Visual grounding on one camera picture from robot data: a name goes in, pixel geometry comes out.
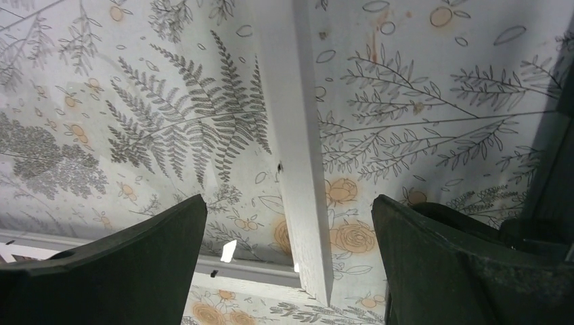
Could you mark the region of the sunset photo with white mat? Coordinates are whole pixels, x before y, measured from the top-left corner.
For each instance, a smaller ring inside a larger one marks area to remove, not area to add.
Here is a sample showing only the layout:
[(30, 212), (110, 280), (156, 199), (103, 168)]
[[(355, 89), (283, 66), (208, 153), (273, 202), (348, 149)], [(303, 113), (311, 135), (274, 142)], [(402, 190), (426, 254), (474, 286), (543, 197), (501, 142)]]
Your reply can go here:
[(59, 253), (57, 250), (19, 245), (15, 241), (1, 243), (1, 259), (6, 263), (42, 261)]

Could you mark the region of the white picture frame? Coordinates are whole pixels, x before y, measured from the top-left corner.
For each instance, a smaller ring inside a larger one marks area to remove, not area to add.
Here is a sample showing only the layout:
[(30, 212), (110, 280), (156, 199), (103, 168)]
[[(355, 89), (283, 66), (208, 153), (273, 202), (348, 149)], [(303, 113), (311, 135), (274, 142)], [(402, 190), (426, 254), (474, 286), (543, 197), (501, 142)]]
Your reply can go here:
[(329, 305), (306, 1), (2, 1), (3, 242), (57, 251), (201, 194), (196, 286)]

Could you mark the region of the floral patterned table mat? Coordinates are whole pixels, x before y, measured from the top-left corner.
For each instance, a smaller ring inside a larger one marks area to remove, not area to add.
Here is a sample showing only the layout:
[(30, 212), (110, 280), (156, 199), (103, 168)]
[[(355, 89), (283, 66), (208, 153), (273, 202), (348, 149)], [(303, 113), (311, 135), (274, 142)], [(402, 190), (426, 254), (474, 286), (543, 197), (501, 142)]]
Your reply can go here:
[(97, 240), (197, 194), (201, 253), (304, 269), (287, 220), (330, 233), (331, 301), (195, 280), (177, 324), (383, 324), (371, 208), (526, 205), (573, 62), (572, 1), (304, 1), (319, 170), (294, 121), (286, 1), (2, 1), (1, 226)]

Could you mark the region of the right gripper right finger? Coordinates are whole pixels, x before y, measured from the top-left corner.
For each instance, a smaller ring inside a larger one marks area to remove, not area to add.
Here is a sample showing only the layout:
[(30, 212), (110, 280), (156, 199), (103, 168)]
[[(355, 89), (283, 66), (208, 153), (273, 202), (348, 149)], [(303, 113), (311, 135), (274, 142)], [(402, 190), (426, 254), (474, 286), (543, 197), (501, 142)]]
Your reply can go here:
[(573, 242), (551, 221), (491, 227), (445, 205), (379, 195), (386, 324), (572, 324)]

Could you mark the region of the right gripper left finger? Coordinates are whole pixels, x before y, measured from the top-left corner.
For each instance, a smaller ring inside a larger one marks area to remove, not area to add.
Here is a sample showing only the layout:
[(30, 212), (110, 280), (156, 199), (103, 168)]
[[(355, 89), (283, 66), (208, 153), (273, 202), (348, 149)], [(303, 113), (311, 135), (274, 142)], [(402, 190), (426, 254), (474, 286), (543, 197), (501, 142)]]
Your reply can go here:
[(201, 196), (44, 261), (1, 266), (2, 324), (179, 324), (206, 225)]

